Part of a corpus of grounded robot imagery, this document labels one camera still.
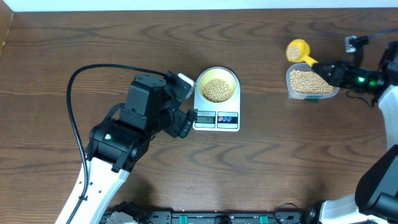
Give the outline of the yellow measuring scoop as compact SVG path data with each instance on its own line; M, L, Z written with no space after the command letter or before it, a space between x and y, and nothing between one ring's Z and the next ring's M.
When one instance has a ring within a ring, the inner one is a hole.
M310 46L303 39L290 42L285 51L287 60L294 63L306 63L310 67L318 63L310 56Z

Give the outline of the yellow plastic bowl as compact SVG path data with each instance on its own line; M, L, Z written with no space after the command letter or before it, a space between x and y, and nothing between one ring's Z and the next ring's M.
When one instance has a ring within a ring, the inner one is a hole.
M198 96L201 96L204 98L206 101L208 101L204 96L203 96L203 87L205 84L214 79L214 78L221 78L229 83L233 90L233 95L231 96L230 99L221 102L221 103L226 103L229 101L232 101L239 92L239 82L237 76L228 68L224 67L211 67L205 70L198 78L197 80L197 89L196 91L198 92Z

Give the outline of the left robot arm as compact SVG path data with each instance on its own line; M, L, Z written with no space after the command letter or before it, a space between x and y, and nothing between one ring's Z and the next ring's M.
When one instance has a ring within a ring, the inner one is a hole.
M182 73L136 75L125 103L114 105L91 130L85 161L57 223L99 223L157 133L188 135L197 114L179 107L194 89L195 82Z

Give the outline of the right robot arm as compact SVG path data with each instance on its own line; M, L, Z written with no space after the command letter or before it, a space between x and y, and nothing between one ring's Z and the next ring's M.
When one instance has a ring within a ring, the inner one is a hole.
M384 154L360 178L354 193L325 200L310 212L309 223L397 223L397 42L389 42L377 69L361 67L368 37L350 36L346 51L351 62L313 64L328 84L372 96L384 125Z

